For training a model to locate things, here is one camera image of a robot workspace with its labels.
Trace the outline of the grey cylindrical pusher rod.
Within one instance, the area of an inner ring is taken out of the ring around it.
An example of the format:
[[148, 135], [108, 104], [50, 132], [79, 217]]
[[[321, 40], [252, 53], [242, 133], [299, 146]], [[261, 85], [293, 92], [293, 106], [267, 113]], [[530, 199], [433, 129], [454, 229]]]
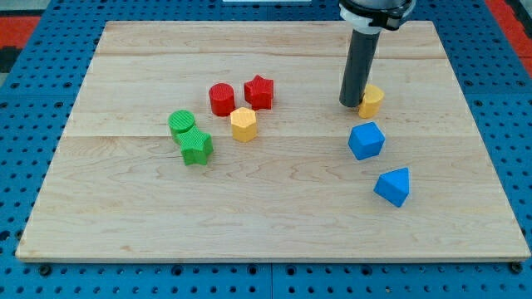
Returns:
[[339, 96], [342, 105], [355, 108], [362, 103], [379, 37], [379, 32], [369, 35], [352, 30]]

